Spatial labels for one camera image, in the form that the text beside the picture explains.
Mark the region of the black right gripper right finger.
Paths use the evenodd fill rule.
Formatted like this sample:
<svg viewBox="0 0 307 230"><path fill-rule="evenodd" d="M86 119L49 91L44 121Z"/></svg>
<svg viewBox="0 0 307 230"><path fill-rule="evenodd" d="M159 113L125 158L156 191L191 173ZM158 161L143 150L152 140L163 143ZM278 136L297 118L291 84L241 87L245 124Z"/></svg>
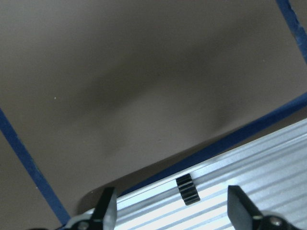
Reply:
<svg viewBox="0 0 307 230"><path fill-rule="evenodd" d="M257 230L263 214L238 185L227 189L227 215L236 230Z"/></svg>

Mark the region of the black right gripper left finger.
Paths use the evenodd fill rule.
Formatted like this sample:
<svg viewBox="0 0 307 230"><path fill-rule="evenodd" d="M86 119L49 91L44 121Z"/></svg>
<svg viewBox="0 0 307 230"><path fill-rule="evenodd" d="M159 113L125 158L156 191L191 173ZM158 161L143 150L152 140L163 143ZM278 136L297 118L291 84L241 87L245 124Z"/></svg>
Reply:
<svg viewBox="0 0 307 230"><path fill-rule="evenodd" d="M117 192L114 187L104 189L90 218L91 230L114 230L117 221Z"/></svg>

